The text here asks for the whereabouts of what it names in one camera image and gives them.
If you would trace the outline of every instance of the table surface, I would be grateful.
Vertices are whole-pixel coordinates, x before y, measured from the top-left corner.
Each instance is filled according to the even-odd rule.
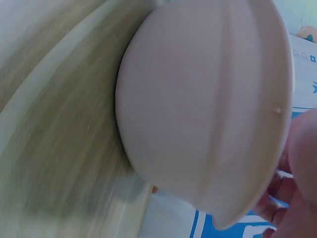
[[[152,187],[114,116],[122,55],[163,0],[0,0],[0,237],[136,238]]]

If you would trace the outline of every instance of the finger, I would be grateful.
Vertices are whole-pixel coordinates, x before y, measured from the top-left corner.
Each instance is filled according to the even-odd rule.
[[[271,199],[266,204],[263,201],[259,202],[254,208],[255,213],[274,226],[281,223],[286,211],[287,208],[279,206],[277,202]]]
[[[262,237],[263,238],[271,238],[272,235],[274,234],[275,230],[269,228],[269,229],[266,229],[263,234],[262,234]]]
[[[283,154],[279,160],[277,168],[281,171],[288,173],[288,174],[292,174],[291,168],[289,166],[289,161],[288,161],[288,152],[286,152],[286,151],[283,152]]]
[[[283,177],[276,172],[267,191],[272,197],[289,204],[296,189],[297,185],[293,178]]]

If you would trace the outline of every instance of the blue stripe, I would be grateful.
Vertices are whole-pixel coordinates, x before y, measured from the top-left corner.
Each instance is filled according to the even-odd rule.
[[[212,230],[213,230],[212,216],[206,215],[201,238],[211,238],[212,237]]]
[[[293,108],[296,108],[296,109],[305,109],[305,110],[306,110],[306,109],[308,109],[308,110],[309,110],[309,109],[314,109],[314,108],[299,108],[299,107],[293,107]]]
[[[195,212],[195,218],[192,226],[192,231],[190,232],[189,238],[194,238],[196,226],[197,226],[197,221],[198,221],[198,216],[199,216],[199,211],[196,210]]]

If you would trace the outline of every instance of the white ceramic bowl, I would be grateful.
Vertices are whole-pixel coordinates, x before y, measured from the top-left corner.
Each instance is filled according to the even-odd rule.
[[[116,88],[129,160],[146,180],[237,222],[276,169],[291,118],[292,57],[269,0],[193,0],[155,10]]]

